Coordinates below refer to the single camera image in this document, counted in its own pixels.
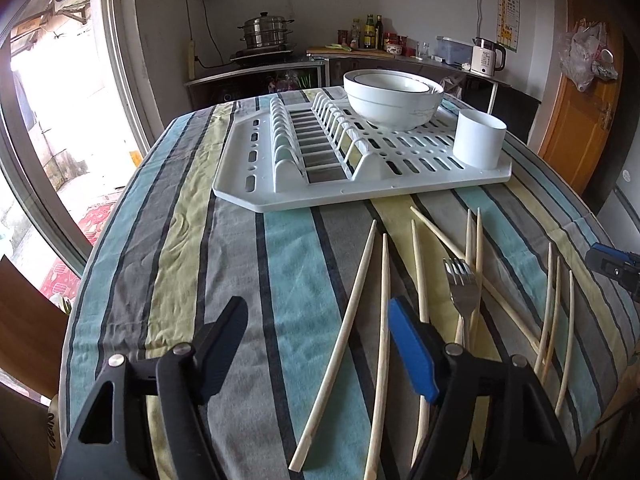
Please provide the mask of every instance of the red rug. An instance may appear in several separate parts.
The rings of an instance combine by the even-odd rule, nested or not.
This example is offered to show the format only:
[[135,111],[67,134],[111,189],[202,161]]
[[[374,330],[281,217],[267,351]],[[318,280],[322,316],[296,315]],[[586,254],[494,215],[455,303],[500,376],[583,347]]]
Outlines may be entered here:
[[[87,240],[91,242],[91,245],[95,245],[98,241],[98,236],[107,218],[109,218],[114,205],[115,202],[92,205],[82,217],[81,221],[78,222],[78,227],[84,233]],[[56,262],[40,286],[40,292],[44,294],[46,298],[50,298],[58,292],[62,296],[73,300],[78,293],[79,285],[80,278],[72,273],[62,260],[56,258]]]

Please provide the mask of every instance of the white kettle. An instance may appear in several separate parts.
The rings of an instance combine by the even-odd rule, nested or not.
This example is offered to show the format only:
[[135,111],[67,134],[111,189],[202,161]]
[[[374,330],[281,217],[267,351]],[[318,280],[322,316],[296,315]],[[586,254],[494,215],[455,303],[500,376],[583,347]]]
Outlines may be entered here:
[[[496,51],[502,53],[500,66],[496,66]],[[504,68],[504,62],[507,57],[507,51],[495,41],[489,41],[485,38],[474,39],[474,51],[471,56],[471,72],[480,75],[492,76],[498,70]]]

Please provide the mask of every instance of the red jar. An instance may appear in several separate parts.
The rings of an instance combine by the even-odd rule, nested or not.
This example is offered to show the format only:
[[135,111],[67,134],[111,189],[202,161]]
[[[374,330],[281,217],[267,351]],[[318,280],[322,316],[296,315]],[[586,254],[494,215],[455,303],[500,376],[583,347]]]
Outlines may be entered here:
[[385,35],[382,38],[385,48],[388,44],[398,44],[398,35],[394,32],[385,32]]

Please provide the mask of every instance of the fork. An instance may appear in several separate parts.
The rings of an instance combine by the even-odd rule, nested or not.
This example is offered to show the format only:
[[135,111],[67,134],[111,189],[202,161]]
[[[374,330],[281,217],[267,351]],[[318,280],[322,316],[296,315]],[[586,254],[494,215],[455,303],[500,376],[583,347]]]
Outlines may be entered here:
[[443,263],[449,280],[451,300],[462,317],[462,346],[468,349],[471,315],[478,305],[480,295],[476,276],[466,262],[459,258],[444,258]]

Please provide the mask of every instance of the chopstick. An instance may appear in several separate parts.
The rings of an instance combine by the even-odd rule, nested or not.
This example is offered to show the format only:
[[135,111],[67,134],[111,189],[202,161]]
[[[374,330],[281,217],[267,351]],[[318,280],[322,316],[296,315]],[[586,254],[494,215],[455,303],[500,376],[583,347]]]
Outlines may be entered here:
[[562,382],[560,383],[560,391],[558,392],[558,401],[556,402],[556,416],[560,415],[562,402],[566,394],[567,384],[569,383],[569,370],[571,367],[571,354],[574,349],[574,323],[575,323],[575,297],[574,297],[574,272],[569,270],[569,334],[566,342],[566,355],[564,356],[564,367],[562,369]]
[[551,368],[551,359],[554,356],[554,343],[556,341],[556,332],[558,331],[558,311],[560,309],[560,293],[561,293],[561,283],[560,283],[560,256],[556,260],[556,299],[554,301],[554,320],[551,324],[551,336],[549,336],[549,346],[546,349],[546,357],[545,357],[545,369],[542,371],[542,377],[540,377],[540,384],[545,385],[546,374],[549,372],[549,368]]
[[476,327],[478,326],[478,316],[480,314],[480,303],[482,301],[482,258],[484,257],[482,251],[484,249],[484,231],[482,230],[482,213],[478,208],[478,214],[476,216],[476,280],[478,280],[478,288],[480,289],[480,295],[478,296],[478,306],[471,315],[471,330],[470,334],[470,348],[469,351],[473,351],[474,342],[476,339]]
[[342,320],[338,337],[335,340],[334,350],[329,358],[329,364],[324,372],[324,377],[322,378],[322,383],[320,383],[320,389],[318,390],[318,395],[316,396],[314,405],[311,408],[311,413],[309,414],[305,429],[302,432],[302,436],[300,437],[296,451],[293,454],[293,458],[289,463],[289,469],[292,471],[300,472],[305,463],[306,456],[309,452],[309,448],[311,447],[311,442],[316,435],[320,419],[322,418],[327,401],[329,400],[329,395],[331,394],[331,389],[334,386],[344,350],[347,348],[349,334],[351,332],[353,320],[355,319],[356,311],[358,309],[358,302],[360,301],[360,295],[362,293],[362,287],[364,286],[364,281],[367,276],[367,269],[369,268],[369,261],[373,251],[375,235],[376,221],[374,220],[371,223],[369,237],[367,237],[367,243],[364,246],[360,265],[358,266],[358,272],[356,273],[356,279],[353,283],[353,288],[351,289],[351,297],[349,298],[349,303],[347,304],[347,308],[344,313],[344,319]]
[[[466,210],[466,241],[465,241],[465,262],[469,267],[474,264],[473,250],[474,250],[474,228],[473,218],[471,216],[471,209]],[[458,316],[458,325],[456,326],[456,338],[455,342],[462,345],[463,330],[462,330],[462,316]],[[471,334],[471,327],[468,327],[468,333]],[[466,343],[467,350],[469,350],[469,342]]]
[[549,242],[548,254],[546,258],[546,301],[545,301],[545,319],[542,323],[542,335],[540,336],[540,348],[538,349],[538,355],[536,356],[536,364],[533,367],[533,372],[540,378],[542,368],[542,356],[545,354],[546,336],[549,332],[549,322],[551,321],[551,294],[553,291],[553,272],[554,272],[554,256],[552,251],[551,242]]
[[[462,253],[462,251],[459,248],[457,248],[451,240],[449,240],[447,235],[444,234],[437,227],[436,224],[431,222],[426,216],[424,216],[422,213],[420,213],[420,211],[418,211],[414,206],[411,206],[411,211],[414,213],[414,215],[416,215],[418,217],[418,220],[420,220],[429,229],[431,229],[433,234],[435,234],[440,239],[440,241],[445,246],[447,246],[452,253],[454,253],[454,255],[457,258],[460,258],[460,259],[464,258],[464,254]],[[498,290],[484,276],[482,277],[482,284],[484,285],[484,288],[487,290],[487,292],[489,294],[491,294],[492,297],[494,298],[494,300],[497,301],[497,303],[502,307],[502,309],[505,311],[505,313],[507,313],[507,316],[509,316],[511,318],[511,320],[516,324],[516,326],[520,329],[520,331],[523,333],[524,337],[527,338],[527,340],[529,341],[529,344],[533,348],[534,352],[538,352],[538,349],[540,348],[540,342],[536,339],[536,337],[533,335],[531,330],[529,330],[527,328],[527,326],[524,324],[523,320],[520,318],[520,316],[518,316],[518,314],[511,307],[511,305],[509,305],[509,303],[507,303],[507,300],[504,299],[502,294],[500,294],[500,292],[498,292]]]
[[[415,259],[415,281],[418,288],[418,314],[420,315],[420,321],[423,323],[429,322],[429,304],[427,301],[427,288],[424,283],[424,269],[422,267],[422,251],[420,249],[420,240],[418,239],[418,231],[415,224],[415,220],[411,219],[411,234],[414,241],[414,259]],[[411,463],[415,462],[415,458],[418,456],[420,445],[424,440],[424,436],[429,429],[429,403],[427,400],[420,396],[420,409],[418,411],[418,431],[415,435],[414,455],[411,459]]]
[[389,374],[389,321],[388,310],[391,299],[389,279],[389,248],[386,234],[382,235],[382,286],[380,290],[380,346],[378,348],[378,376],[376,378],[376,399],[373,405],[373,420],[369,439],[365,480],[375,480],[378,475],[378,459],[382,428],[385,424],[386,386]]

